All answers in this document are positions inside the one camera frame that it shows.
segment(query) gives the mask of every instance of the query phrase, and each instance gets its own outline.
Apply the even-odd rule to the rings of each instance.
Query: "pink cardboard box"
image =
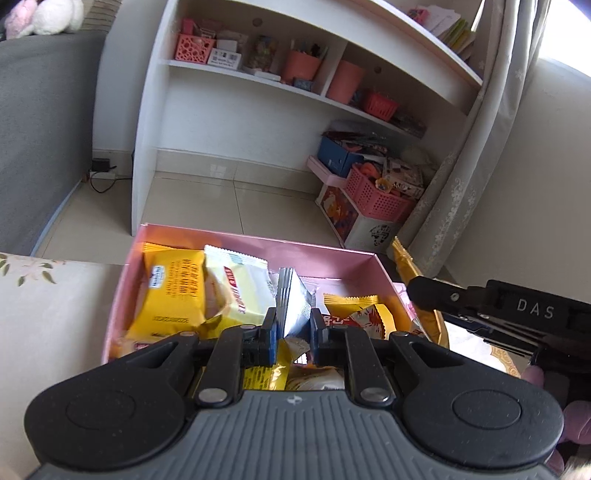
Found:
[[[375,254],[272,240],[235,233],[209,232],[164,225],[141,225],[121,272],[111,307],[102,362],[107,363],[113,341],[121,337],[134,319],[140,285],[145,278],[142,246],[152,242],[175,248],[202,250],[205,245],[264,258],[269,269],[293,267],[300,277],[342,280],[351,295],[377,294],[394,315],[399,330],[411,330],[410,318],[388,274]]]

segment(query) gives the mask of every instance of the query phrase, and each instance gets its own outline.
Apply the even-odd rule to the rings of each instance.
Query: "stack of papers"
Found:
[[[445,43],[462,60],[466,60],[470,56],[476,34],[470,30],[470,25],[459,13],[437,5],[429,5],[428,7],[419,5],[417,8],[429,12],[427,19],[423,22],[425,29]]]

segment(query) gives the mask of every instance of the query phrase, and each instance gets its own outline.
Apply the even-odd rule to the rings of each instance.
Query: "blue box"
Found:
[[[333,142],[330,138],[322,137],[318,149],[318,160],[326,168],[339,177],[346,178],[354,163],[363,163],[363,155],[353,153]]]

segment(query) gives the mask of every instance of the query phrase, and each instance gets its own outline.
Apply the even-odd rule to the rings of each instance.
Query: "snack package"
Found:
[[[204,320],[203,251],[146,252],[150,279],[144,304],[126,334],[143,340],[196,330]]]
[[[293,361],[285,340],[277,344],[277,363],[272,367],[250,367],[244,370],[244,390],[285,390],[287,375]]]
[[[323,315],[324,323],[330,327],[333,325],[351,325],[361,327],[370,338],[387,339],[390,333],[396,331],[394,318],[384,304],[370,305],[358,312],[353,312],[345,318],[332,315]]]
[[[173,247],[167,247],[166,245],[152,244],[150,242],[144,242],[142,245],[142,252],[161,252],[162,250],[174,250]]]
[[[421,171],[402,160],[388,157],[384,164],[382,177],[392,188],[417,200],[421,198],[425,191]]]
[[[221,308],[208,324],[216,324],[214,329],[218,330],[220,322],[224,328],[242,323],[261,325],[267,309],[275,306],[267,262],[211,245],[206,245],[204,251],[207,276],[215,279],[215,295]]]
[[[324,294],[324,305],[334,317],[346,318],[353,312],[358,312],[377,303],[379,303],[377,295],[368,295],[367,297],[340,297],[330,293]]]
[[[289,268],[279,270],[277,286],[277,322],[279,337],[298,335],[310,321],[310,311],[314,303],[296,271]]]
[[[405,285],[408,285],[408,282],[414,277],[422,275],[421,271],[414,264],[413,258],[402,246],[400,240],[398,240],[398,237],[394,237],[392,250],[394,251],[396,268]],[[441,312],[438,310],[427,312],[419,309],[416,305],[414,306],[414,309],[417,312],[418,321],[420,323],[419,327],[425,331],[427,337],[432,342],[444,346],[445,348],[449,348],[449,337]]]
[[[286,390],[344,390],[345,377],[335,367],[292,365]]]

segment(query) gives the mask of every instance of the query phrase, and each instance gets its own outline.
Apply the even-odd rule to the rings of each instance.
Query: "white floor tile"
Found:
[[[107,180],[96,180],[104,188]],[[44,258],[124,264],[133,237],[129,234],[131,182],[118,181],[100,194],[83,184],[64,209]]]
[[[234,188],[195,181],[154,179],[143,221],[242,233]]]
[[[339,247],[339,241],[312,200],[236,189],[246,235]]]
[[[317,193],[298,192],[297,190],[278,189],[277,187],[269,187],[267,185],[259,185],[258,183],[247,183],[245,181],[234,180],[234,186],[241,190],[254,190],[255,192],[276,193],[287,197],[295,197],[304,200],[315,200]]]
[[[201,177],[199,175],[187,175],[185,173],[172,173],[167,171],[157,171],[154,175],[157,179],[170,179],[170,180],[184,180],[194,181],[196,183],[209,183],[210,185],[221,185],[222,187],[233,187],[234,182],[232,180],[225,179],[214,179],[212,177]]]

